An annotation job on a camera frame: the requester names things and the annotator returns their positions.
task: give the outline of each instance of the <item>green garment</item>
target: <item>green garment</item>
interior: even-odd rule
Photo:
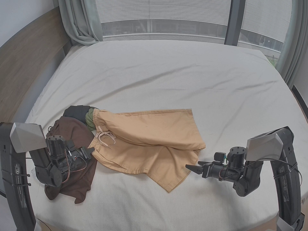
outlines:
[[[90,131],[96,130],[95,125],[93,123],[93,110],[94,108],[90,108],[89,111],[86,113],[86,123],[87,123],[87,127],[88,129],[90,129]]]

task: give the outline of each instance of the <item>headboard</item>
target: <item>headboard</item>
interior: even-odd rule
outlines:
[[[0,122],[12,121],[27,90],[69,39],[56,7],[0,48]]]

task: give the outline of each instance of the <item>white bed sheet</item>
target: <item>white bed sheet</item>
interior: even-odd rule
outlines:
[[[173,40],[100,42],[73,49],[36,101],[27,123],[44,134],[70,105],[114,113],[192,108],[207,147],[199,159],[246,146],[247,139],[289,126],[302,175],[308,174],[308,124],[275,68],[260,52]],[[28,160],[30,171],[33,163]],[[64,230],[246,230],[278,212],[269,162],[257,190],[239,197],[230,182],[191,173],[167,193],[145,174],[98,163],[91,190],[78,205],[60,194],[49,201],[30,177],[34,213]],[[303,179],[302,196],[308,193]]]

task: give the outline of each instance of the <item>pink drawstring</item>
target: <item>pink drawstring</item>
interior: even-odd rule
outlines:
[[[111,147],[109,146],[109,145],[107,145],[105,142],[103,142],[103,141],[101,141],[101,137],[103,136],[103,135],[107,135],[107,136],[109,136],[112,140],[113,140],[113,144],[115,144],[116,143],[116,136],[112,133],[112,132],[110,132],[109,130],[108,131],[103,131],[101,128],[100,128],[100,126],[98,126],[98,129],[100,130],[100,132],[98,132],[98,133],[96,133],[96,135],[95,135],[95,137],[96,138],[98,138],[98,140],[99,140],[99,142],[103,145],[103,146],[105,146],[105,147],[109,147],[110,149],[111,149]]]

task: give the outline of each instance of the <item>curtain fold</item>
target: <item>curtain fold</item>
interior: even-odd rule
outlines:
[[[73,43],[95,44],[103,40],[95,0],[58,0],[62,22]]]
[[[286,39],[275,68],[289,88],[298,71],[308,44],[308,0],[292,0],[292,13]]]

